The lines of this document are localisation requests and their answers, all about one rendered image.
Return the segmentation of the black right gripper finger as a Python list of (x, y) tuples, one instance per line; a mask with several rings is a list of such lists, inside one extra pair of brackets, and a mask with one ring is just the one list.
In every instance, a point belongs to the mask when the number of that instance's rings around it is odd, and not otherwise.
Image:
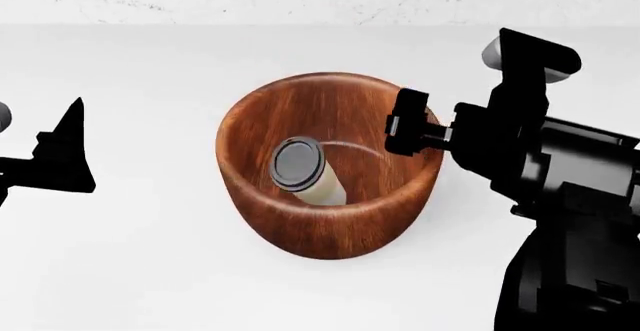
[(386, 118), (384, 147), (389, 153), (413, 156), (422, 150), (445, 149), (445, 127), (428, 121), (429, 94), (402, 88)]
[(454, 108), (455, 118), (449, 151), (459, 166), (492, 166), (493, 117), (487, 108), (459, 102)]

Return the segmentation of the white cup with grey lid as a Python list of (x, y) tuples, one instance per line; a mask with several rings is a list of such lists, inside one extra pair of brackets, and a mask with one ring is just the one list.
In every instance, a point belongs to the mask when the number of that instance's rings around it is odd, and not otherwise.
[(273, 150), (269, 164), (272, 182), (279, 189), (314, 206), (344, 206), (346, 191), (313, 138), (296, 136)]

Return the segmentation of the brown wooden bowl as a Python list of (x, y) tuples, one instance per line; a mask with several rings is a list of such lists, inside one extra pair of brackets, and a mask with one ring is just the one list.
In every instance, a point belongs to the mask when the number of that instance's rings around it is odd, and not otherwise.
[[(422, 212), (443, 161), (440, 150), (397, 156), (384, 148), (399, 88), (346, 72), (295, 75), (237, 102), (216, 136), (221, 176), (236, 209), (264, 240), (294, 255), (354, 258), (399, 237)], [(346, 191), (343, 206), (305, 204), (269, 175), (287, 138), (319, 141)]]

